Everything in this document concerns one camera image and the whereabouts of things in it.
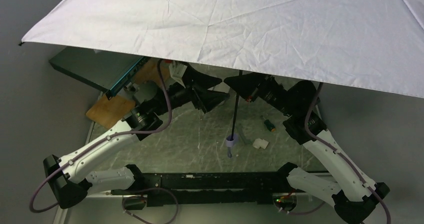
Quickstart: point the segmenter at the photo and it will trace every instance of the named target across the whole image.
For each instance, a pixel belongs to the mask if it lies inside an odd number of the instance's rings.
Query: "robotic arm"
[[[200,73],[188,63],[183,62],[179,65],[186,66],[182,75],[184,86],[176,82],[168,88],[172,109],[192,102],[196,109],[207,113],[229,98],[228,93],[208,90],[221,83],[221,79]],[[168,105],[165,94],[154,82],[149,81],[140,85],[133,98],[137,107],[106,133],[72,153],[60,158],[51,155],[43,161],[46,176],[66,166],[48,181],[62,209],[73,207],[93,193],[116,189],[133,190],[143,186],[143,175],[133,164],[120,169],[92,171],[119,150],[150,135],[133,134],[129,133],[130,131],[153,131],[163,124],[158,116],[168,112]],[[105,138],[106,141],[96,145]],[[82,152],[86,153],[75,162],[72,161]]]
[[[224,82],[246,101],[253,102],[259,97],[290,117],[283,122],[288,134],[310,151],[337,181],[324,180],[289,162],[277,172],[292,188],[328,203],[348,224],[362,223],[379,203],[376,195],[383,199],[389,193],[385,183],[376,183],[353,163],[336,143],[326,124],[309,110],[317,92],[312,82],[302,80],[285,90],[274,77],[261,73],[228,77]],[[324,140],[332,148],[313,138],[305,129],[306,125],[316,139]]]

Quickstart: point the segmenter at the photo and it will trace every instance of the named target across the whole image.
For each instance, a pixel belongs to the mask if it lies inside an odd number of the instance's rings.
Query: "screwdriver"
[[[276,126],[269,119],[265,119],[263,115],[261,115],[260,117],[263,119],[263,124],[265,124],[266,129],[268,129],[268,131],[273,132],[276,130]]]

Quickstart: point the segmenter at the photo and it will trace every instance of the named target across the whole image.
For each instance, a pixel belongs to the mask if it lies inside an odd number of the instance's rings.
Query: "green marble surface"
[[[194,64],[194,68],[211,76],[226,78],[238,71],[222,67]],[[286,89],[299,80],[276,77]],[[237,126],[246,138],[267,140],[266,149],[256,149],[239,141],[227,157],[225,138],[231,134],[235,93],[222,105],[203,114],[191,103],[174,109],[172,123],[164,131],[148,136],[143,141],[127,146],[97,167],[97,170],[118,169],[136,164],[142,172],[266,172],[276,171],[286,162],[292,162],[306,171],[325,171],[323,165],[304,147],[297,144],[285,131],[282,122],[287,119],[279,111],[258,98],[255,102],[239,102]],[[276,131],[266,129],[261,115],[271,120]],[[91,140],[106,131],[95,124]]]

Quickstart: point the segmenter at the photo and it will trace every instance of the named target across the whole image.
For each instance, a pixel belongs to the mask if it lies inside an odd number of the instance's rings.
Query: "wooden cutting board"
[[[157,70],[157,58],[151,58],[144,66],[135,74],[134,83],[140,85],[143,82],[152,80],[159,87],[161,79]],[[166,67],[160,67],[163,79],[166,81],[170,77],[170,71]],[[112,128],[121,118],[124,117],[131,109],[136,106],[136,102],[128,100],[122,96],[114,96],[110,100],[104,95],[102,96],[85,114],[89,119],[102,125],[103,127]]]

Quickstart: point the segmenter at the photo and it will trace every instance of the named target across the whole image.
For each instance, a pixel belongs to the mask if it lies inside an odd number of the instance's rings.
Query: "white fabric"
[[[424,97],[424,12],[406,3],[63,0],[22,41]]]

